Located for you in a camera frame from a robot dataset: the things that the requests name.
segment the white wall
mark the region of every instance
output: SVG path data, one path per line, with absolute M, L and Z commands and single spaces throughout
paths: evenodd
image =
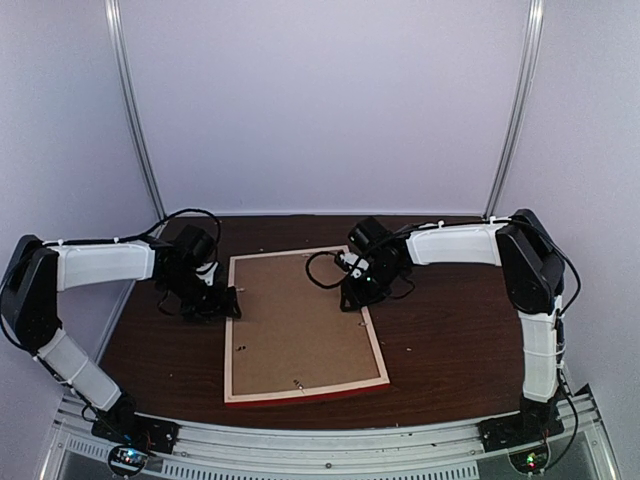
M 127 130 L 102 0 L 0 3 L 0 269 L 25 233 L 129 234 L 153 222 Z M 65 293 L 95 354 L 123 285 Z M 62 391 L 0 338 L 0 472 L 33 478 Z
M 480 213 L 526 0 L 123 0 L 167 210 Z
M 568 364 L 590 382 L 623 478 L 640 445 L 640 3 L 547 2 L 536 77 L 500 213 L 534 209 L 584 293 Z

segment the aluminum corner post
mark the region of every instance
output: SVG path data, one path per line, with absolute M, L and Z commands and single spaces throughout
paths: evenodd
M 538 61 L 538 51 L 540 49 L 540 39 L 542 37 L 542 23 L 544 17 L 544 0 L 530 0 L 529 18 L 525 32 L 524 45 L 522 48 L 522 59 L 520 63 L 520 74 L 516 85 L 516 95 L 511 108 L 511 117 L 507 127 L 507 134 L 502 145 L 500 162 L 493 181 L 491 193 L 487 206 L 484 210 L 484 217 L 488 218 L 495 214 L 496 207 L 500 201 L 511 161 L 516 151 L 520 127 L 524 119 L 524 111 L 527 98 L 531 90 L 536 63 Z
M 151 160 L 149 159 L 149 151 L 142 132 L 140 114 L 138 112 L 138 106 L 133 91 L 133 82 L 131 80 L 131 70 L 129 67 L 127 48 L 122 29 L 122 20 L 120 18 L 120 2 L 119 0 L 105 0 L 105 7 L 109 33 L 113 43 L 113 50 L 116 55 L 118 72 L 120 74 L 120 86 L 124 97 L 127 123 L 131 132 L 131 138 L 138 157 L 140 169 L 142 170 L 143 180 L 147 187 L 147 192 L 151 197 L 151 202 L 153 203 L 156 216 L 159 220 L 162 220 L 166 216 L 166 211 L 162 204 L 158 182 L 156 181 L 156 177 L 153 173 Z

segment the dark brown tabletop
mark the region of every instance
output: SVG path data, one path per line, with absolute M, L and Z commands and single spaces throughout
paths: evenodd
M 360 219 L 225 217 L 220 260 L 226 267 L 233 255 L 343 245 Z M 380 217 L 391 229 L 437 219 Z M 210 220 L 180 218 L 169 223 L 163 237 L 173 238 L 186 223 L 213 231 Z M 142 413 L 222 425 L 392 427 L 517 410 L 523 380 L 522 333 L 501 270 L 442 264 L 415 267 L 412 278 L 416 290 L 407 298 L 370 307 L 391 379 L 384 391 L 317 403 L 226 407 L 224 321 L 196 325 L 161 314 L 156 309 L 161 294 L 152 282 L 134 288 L 101 366 L 136 398 Z

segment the wooden frame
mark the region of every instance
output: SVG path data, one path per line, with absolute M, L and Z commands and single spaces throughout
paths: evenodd
M 304 250 L 288 250 L 282 252 L 273 253 L 261 253 L 254 255 L 240 255 L 231 257 L 229 260 L 229 286 L 235 285 L 235 271 L 237 259 L 250 259 L 250 258 L 262 258 L 262 257 L 274 257 L 284 255 L 305 255 L 313 254 L 319 251 L 349 251 L 349 248 L 345 245 L 335 247 L 324 248 L 312 248 Z M 267 405 L 294 402 L 301 400 L 317 400 L 319 397 L 328 398 L 336 396 L 346 396 L 354 393 L 361 393 L 364 391 L 379 390 L 389 386 L 389 375 L 382 357 L 382 351 L 380 350 L 380 344 L 376 337 L 375 328 L 371 321 L 371 315 L 369 309 L 364 307 L 361 309 L 362 320 L 365 324 L 367 336 L 371 346 L 371 351 L 375 360 L 376 367 L 378 369 L 378 377 L 371 378 L 369 380 L 342 383 L 337 385 L 331 385 L 326 387 L 315 387 L 298 389 L 292 388 L 287 391 L 279 391 L 274 393 L 259 393 L 259 394 L 233 394 L 233 325 L 234 320 L 227 318 L 226 331 L 225 331 L 225 357 L 224 357 L 224 401 L 229 406 L 241 406 L 241 405 Z

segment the white arm segment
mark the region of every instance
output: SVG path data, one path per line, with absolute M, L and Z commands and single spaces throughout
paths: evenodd
M 416 265 L 430 263 L 488 263 L 501 266 L 496 231 L 504 225 L 442 227 L 411 234 L 407 248 Z
M 466 225 L 417 231 L 407 239 L 407 249 L 416 265 L 431 263 L 485 263 L 502 266 L 496 243 L 496 231 L 502 224 Z M 556 298 L 556 309 L 562 297 Z M 546 402 L 556 392 L 555 310 L 529 315 L 518 311 L 522 323 L 524 385 L 522 392 L 530 400 Z
M 49 247 L 58 259 L 58 291 L 153 275 L 155 251 L 144 242 Z
M 37 355 L 99 410 L 109 410 L 122 393 L 62 328 Z

